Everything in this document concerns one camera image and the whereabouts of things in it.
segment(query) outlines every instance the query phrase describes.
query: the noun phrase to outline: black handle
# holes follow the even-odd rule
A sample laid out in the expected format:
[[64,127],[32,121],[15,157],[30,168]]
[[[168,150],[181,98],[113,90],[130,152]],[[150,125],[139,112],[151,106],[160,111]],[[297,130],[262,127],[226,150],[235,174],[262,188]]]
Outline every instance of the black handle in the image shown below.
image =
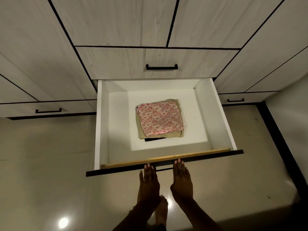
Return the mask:
[[60,113],[62,112],[62,108],[59,108],[59,110],[55,111],[39,111],[38,109],[35,111],[35,113]]
[[178,69],[177,64],[173,66],[165,66],[165,67],[149,67],[149,64],[146,64],[147,70],[164,70],[164,69]]
[[229,99],[227,99],[227,101],[228,101],[228,102],[244,102],[245,100],[244,100],[244,98],[243,98],[243,99],[241,99],[241,100],[229,100]]

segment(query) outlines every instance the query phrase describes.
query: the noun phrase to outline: olive green fabric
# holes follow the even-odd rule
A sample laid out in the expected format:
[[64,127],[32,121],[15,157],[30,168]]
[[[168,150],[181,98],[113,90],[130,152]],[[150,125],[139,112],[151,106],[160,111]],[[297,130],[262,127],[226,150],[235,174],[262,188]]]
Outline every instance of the olive green fabric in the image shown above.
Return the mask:
[[[180,104],[178,100],[175,100],[176,105],[180,111],[180,116],[182,118],[182,114],[181,114],[181,108],[180,108]],[[141,127],[141,122],[140,122],[140,117],[139,114],[137,112],[137,107],[136,107],[136,123],[137,123],[137,129],[138,129],[138,138],[143,140],[145,138],[174,138],[174,137],[184,137],[184,131],[171,131],[171,132],[167,132],[164,134],[157,134],[157,135],[151,135],[151,136],[145,136],[145,134],[142,131],[142,127]]]

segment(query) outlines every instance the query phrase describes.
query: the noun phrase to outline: pink floral cloth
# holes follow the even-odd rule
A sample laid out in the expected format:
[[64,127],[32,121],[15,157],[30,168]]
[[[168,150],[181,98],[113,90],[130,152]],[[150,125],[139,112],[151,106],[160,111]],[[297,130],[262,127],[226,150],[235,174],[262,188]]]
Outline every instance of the pink floral cloth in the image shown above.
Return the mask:
[[184,124],[175,100],[141,104],[137,107],[145,136],[183,131]]

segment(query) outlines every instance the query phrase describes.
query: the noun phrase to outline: folded clothes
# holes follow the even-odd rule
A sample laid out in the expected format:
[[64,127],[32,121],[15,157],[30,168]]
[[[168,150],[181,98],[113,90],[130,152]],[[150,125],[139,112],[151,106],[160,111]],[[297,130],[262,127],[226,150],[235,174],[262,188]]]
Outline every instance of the folded clothes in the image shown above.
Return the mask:
[[184,124],[178,100],[141,104],[136,108],[138,136],[144,138],[183,137]]

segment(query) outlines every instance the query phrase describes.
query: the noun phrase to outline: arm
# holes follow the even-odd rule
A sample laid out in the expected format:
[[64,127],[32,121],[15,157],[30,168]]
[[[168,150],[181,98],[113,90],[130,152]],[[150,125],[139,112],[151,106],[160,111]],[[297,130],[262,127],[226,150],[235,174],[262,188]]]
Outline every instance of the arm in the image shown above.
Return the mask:
[[140,230],[144,228],[148,219],[159,205],[161,201],[159,196],[160,185],[154,167],[149,163],[145,165],[144,178],[140,170],[139,179],[140,187],[138,197],[140,197],[140,200],[113,231]]
[[173,164],[173,184],[170,189],[174,200],[187,215],[194,230],[221,230],[193,199],[193,183],[190,173],[180,159]]

